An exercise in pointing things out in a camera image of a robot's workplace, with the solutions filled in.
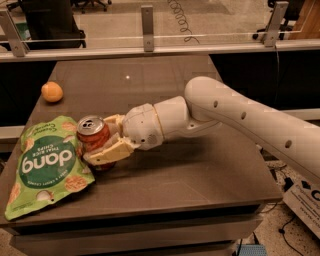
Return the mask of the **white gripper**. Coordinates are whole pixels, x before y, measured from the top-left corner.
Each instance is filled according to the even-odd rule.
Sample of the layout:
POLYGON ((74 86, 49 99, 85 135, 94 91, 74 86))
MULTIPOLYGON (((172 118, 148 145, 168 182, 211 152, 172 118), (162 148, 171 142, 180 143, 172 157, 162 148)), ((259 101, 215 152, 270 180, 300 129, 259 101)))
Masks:
POLYGON ((93 166, 113 163, 129 157, 135 149, 150 150, 164 141, 159 118, 151 104, 131 109, 124 115, 115 114, 104 118, 112 134, 123 132, 127 138, 119 138, 111 147, 89 152, 84 160, 93 166))

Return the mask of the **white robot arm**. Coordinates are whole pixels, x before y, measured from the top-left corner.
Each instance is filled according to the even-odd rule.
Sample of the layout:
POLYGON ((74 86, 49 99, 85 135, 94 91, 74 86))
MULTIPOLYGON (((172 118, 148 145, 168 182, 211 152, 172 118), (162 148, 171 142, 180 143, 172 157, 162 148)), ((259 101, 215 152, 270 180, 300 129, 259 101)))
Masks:
POLYGON ((177 137, 199 137, 224 123, 284 161, 311 183, 320 183, 320 127, 251 100, 209 78, 191 79, 182 96, 144 104, 102 120, 116 131, 84 159, 93 166, 127 158, 177 137))

